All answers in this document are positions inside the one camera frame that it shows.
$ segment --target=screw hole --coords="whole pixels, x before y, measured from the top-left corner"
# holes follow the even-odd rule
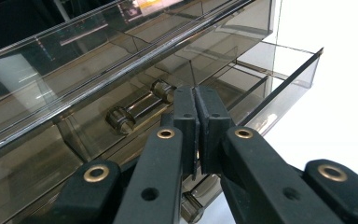
[[[98,169],[92,170],[89,174],[93,177],[97,177],[97,176],[101,175],[102,173],[103,173],[103,169],[98,168]]]
[[[109,168],[107,166],[99,164],[91,166],[86,173],[83,174],[84,180],[89,183],[100,182],[109,175]]]
[[[253,133],[244,129],[239,129],[235,131],[235,135],[237,135],[240,138],[251,138],[253,137]]]
[[[300,201],[300,193],[292,188],[283,189],[283,195],[291,201]]]
[[[348,179],[347,174],[336,166],[323,164],[318,167],[319,173],[327,179],[344,182]]]
[[[175,135],[175,132],[171,129],[163,129],[157,133],[157,136],[159,138],[172,138],[174,135]]]
[[[155,188],[147,188],[142,191],[141,195],[145,201],[154,201],[158,197],[158,190]]]

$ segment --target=black plastic bracket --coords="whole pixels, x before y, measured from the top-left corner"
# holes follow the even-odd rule
[[[198,86],[195,98],[200,119],[201,171],[203,174],[220,174],[220,140],[234,122],[214,89]]]
[[[163,126],[144,147],[113,223],[178,223],[182,132]]]
[[[257,131],[230,128],[223,149],[222,187],[237,223],[343,223]]]
[[[358,223],[358,174],[328,160],[307,163],[303,179],[345,223]]]
[[[120,203],[120,176],[120,168],[112,161],[85,163],[68,179],[46,214],[30,216],[23,223],[107,223]]]
[[[173,126],[183,133],[183,173],[197,172],[200,122],[191,87],[184,86],[174,92]]]

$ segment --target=white background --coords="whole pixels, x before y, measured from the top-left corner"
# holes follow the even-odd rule
[[[358,174],[358,1],[283,0],[278,44],[324,54],[313,87],[267,141],[301,170],[328,159]],[[223,194],[199,223],[235,223]]]

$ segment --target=dark smoked plastic panel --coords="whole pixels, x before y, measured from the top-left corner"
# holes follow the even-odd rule
[[[106,157],[113,158],[120,154],[120,158],[123,161],[126,160],[125,157],[128,155],[115,148],[116,144],[125,142],[122,140],[126,136],[116,135],[112,132],[111,127],[104,121],[105,113],[107,109],[125,102],[133,94],[142,95],[148,92],[151,83],[159,78],[177,87],[185,84],[214,86],[222,98],[225,98],[224,101],[230,109],[230,113],[234,113],[231,111],[246,113],[244,106],[249,105],[252,106],[249,110],[251,111],[270,94],[272,73],[255,72],[255,70],[245,67],[246,64],[241,64],[237,58],[269,34],[270,15],[269,11],[263,8],[270,8],[271,1],[259,0],[252,4],[250,1],[202,1],[202,4],[199,1],[188,1],[191,4],[194,3],[194,5],[189,4],[194,8],[184,2],[180,2],[179,7],[170,6],[169,10],[160,11],[159,14],[149,14],[147,17],[128,21],[128,24],[126,23],[128,30],[121,29],[123,27],[112,28],[114,35],[108,36],[106,39],[96,38],[97,42],[103,40],[102,45],[92,43],[92,38],[90,42],[85,41],[91,45],[87,49],[88,51],[85,51],[87,53],[80,54],[80,57],[63,64],[63,67],[59,69],[53,68],[51,73],[45,76],[41,75],[42,78],[33,79],[25,86],[16,86],[14,89],[17,88],[17,91],[13,91],[12,95],[0,97],[0,106],[10,105],[9,109],[4,111],[11,111],[15,114],[11,117],[11,113],[7,113],[7,117],[3,116],[0,119],[3,121],[0,129],[8,129],[8,139],[0,141],[0,152],[2,152],[0,153],[0,164],[2,161],[7,161],[10,155],[20,155],[19,158],[24,158],[23,160],[11,161],[19,162],[20,164],[16,164],[20,168],[16,168],[18,173],[12,172],[8,175],[13,179],[9,178],[7,185],[18,186],[19,179],[27,182],[22,186],[21,190],[24,191],[11,191],[10,193],[15,193],[15,195],[3,195],[0,198],[0,202],[4,202],[0,204],[3,209],[0,210],[0,222],[13,217],[51,188],[61,184],[82,161],[94,159],[106,150],[108,151],[105,152],[105,155],[109,155]],[[219,2],[217,6],[223,4],[227,7],[223,7],[224,12],[219,10],[209,12],[215,6],[208,4],[217,2]],[[201,13],[207,13],[209,16],[192,21],[188,23],[188,26],[184,25],[187,18],[192,18],[190,16],[198,16],[200,7],[202,7]],[[266,15],[258,14],[260,21],[251,20],[260,10]],[[98,13],[99,11],[92,12],[85,18],[93,18],[93,15]],[[108,16],[112,15],[104,14],[103,17],[108,21]],[[150,27],[158,25],[161,22],[159,18],[167,19],[168,27],[172,25],[171,22],[175,22],[170,18],[177,16],[186,18],[183,20],[184,23],[179,22],[175,27],[178,29],[183,26],[185,29],[181,30],[182,33],[167,29],[150,39],[149,41],[152,43],[140,38],[139,32],[142,29],[138,27],[144,25],[145,30],[153,31]],[[110,27],[110,25],[104,26],[103,21],[98,22],[102,23],[102,27],[98,28],[100,26],[97,26],[95,34]],[[87,36],[73,39],[66,37],[60,42],[60,45],[75,44]],[[16,50],[20,48],[21,46],[13,47]],[[0,55],[0,59],[8,55],[10,53]],[[18,71],[23,71],[26,74],[36,73],[37,69],[27,64],[27,60],[23,60],[24,56],[18,55],[13,53],[17,62],[24,62],[24,66]],[[113,62],[109,61],[112,60],[111,55],[117,56],[114,57],[115,61]],[[74,78],[72,74],[76,74],[78,79]],[[62,80],[55,79],[60,75],[62,75]],[[246,82],[246,84],[239,85],[239,81],[235,77],[240,77],[238,80]],[[31,104],[27,105],[30,103],[27,97],[38,97],[41,99],[41,103],[31,101]],[[139,122],[140,124],[149,124],[140,125],[134,134],[139,133],[142,129],[148,130],[148,125],[155,123],[159,113],[165,109],[167,106],[163,105],[151,111],[150,116]],[[237,119],[241,119],[241,116],[242,114],[239,113]],[[23,132],[14,132],[16,128]],[[39,149],[43,153],[40,152],[37,156],[28,158],[27,155],[37,152],[37,150],[29,152],[33,147],[32,144],[35,143],[42,146],[42,148],[39,146]],[[24,172],[21,167],[28,167],[28,169]],[[30,168],[35,168],[40,175],[35,177],[35,175],[27,173],[34,171]],[[17,198],[19,195],[23,196],[21,200]]]
[[[180,2],[178,3],[179,7],[172,5],[169,7],[169,10],[164,10],[163,12],[167,12],[168,14],[172,12],[173,15],[179,15],[181,11],[175,10],[181,7],[186,9],[186,5],[183,5],[183,3],[192,4],[193,1]],[[75,21],[71,21],[68,24],[56,27],[55,29],[46,31],[41,35],[36,35],[10,48],[1,50],[0,60],[14,60],[14,62],[4,63],[4,61],[0,61],[0,64],[4,63],[7,65],[0,66],[0,71],[4,70],[1,77],[9,77],[9,80],[4,82],[10,83],[9,85],[7,84],[10,87],[10,90],[8,90],[6,85],[0,82],[0,87],[3,90],[0,91],[0,146],[29,132],[47,119],[57,116],[68,107],[90,97],[100,88],[132,72],[134,68],[140,68],[140,65],[147,63],[151,59],[158,60],[158,57],[162,57],[159,55],[167,51],[171,46],[178,45],[176,47],[181,47],[183,44],[181,41],[186,40],[186,38],[191,37],[197,32],[202,32],[203,29],[247,7],[250,3],[251,1],[249,0],[223,2],[222,7],[215,7],[212,11],[206,12],[206,16],[201,16],[194,20],[194,22],[190,22],[181,27],[179,29],[180,31],[175,32],[176,35],[169,34],[163,36],[159,42],[151,46],[142,39],[132,35],[126,35],[122,31],[116,30],[116,27],[112,28],[112,26],[115,26],[113,25],[115,24],[115,20],[110,21],[109,16],[117,15],[115,10],[118,7],[117,5],[112,5],[110,7],[104,7],[102,10],[92,11]],[[135,27],[137,24],[138,26],[142,26],[148,23],[147,21],[153,21],[156,15],[161,15],[162,11],[156,13],[158,14],[150,14],[150,16],[148,15],[147,17],[141,18],[141,24],[125,23],[124,27],[130,30],[132,26]],[[86,33],[84,33],[84,31],[80,31],[79,33],[78,31],[79,29],[82,30],[81,26],[78,28],[82,22],[86,24],[85,27],[83,27],[86,29]],[[50,58],[53,59],[54,57],[48,57],[47,52],[49,51],[46,49],[48,45],[43,44],[41,39],[46,38],[48,40],[55,35],[58,36],[57,38],[59,40],[55,40],[53,47],[57,45],[76,45],[81,53],[76,54],[77,56],[80,55],[80,57],[75,60],[71,59],[72,61],[69,60],[69,63],[65,61],[67,64],[60,67],[60,69],[54,70],[54,66],[57,64],[43,63],[43,66],[47,64],[48,67],[54,67],[51,69],[53,72],[48,75],[39,73],[36,66],[31,65],[27,58],[24,57],[25,53],[16,53],[16,50],[31,49],[34,51],[35,49],[37,53],[44,55],[43,57],[47,57],[47,60],[39,61],[48,62]],[[77,42],[82,42],[81,40],[83,40],[83,38],[85,38],[84,43],[78,44]],[[61,55],[65,55],[68,50],[63,51],[64,53],[58,52],[56,56],[61,57]],[[5,71],[16,75],[6,76]],[[25,80],[27,84],[20,84],[19,86],[19,81],[23,80]]]
[[[1,49],[0,111],[11,113],[0,112],[0,132],[49,105],[59,104],[61,97],[99,77],[103,71],[129,63],[135,55],[147,51],[150,44],[132,36],[137,34],[134,31],[165,22],[164,27],[171,27],[170,30],[159,29],[154,33],[156,40],[161,39],[171,29],[177,30],[202,16],[202,6],[209,1],[159,2],[164,3],[163,7],[141,12],[131,21],[122,10],[125,2],[113,3]],[[227,1],[216,2],[222,5]],[[173,26],[169,21],[179,23]]]
[[[275,78],[286,78],[283,82],[277,80],[280,85],[241,122],[241,125],[253,128],[261,134],[267,133],[311,87],[319,58],[323,53],[323,49],[320,49],[316,53],[310,53],[304,50],[289,49],[282,46],[275,46],[275,48],[276,61],[279,61],[279,58],[285,55],[286,63],[284,64],[289,65],[282,66],[281,63],[275,63],[274,67],[277,67],[277,69],[291,71],[294,69],[294,67],[291,66],[293,63],[302,64],[293,71],[292,74],[287,75],[287,77],[285,74],[277,72],[277,77]],[[289,63],[287,62],[287,53],[293,57],[293,60],[290,60]]]
[[[81,164],[54,125],[24,138],[20,146],[0,155],[0,223],[55,188]]]

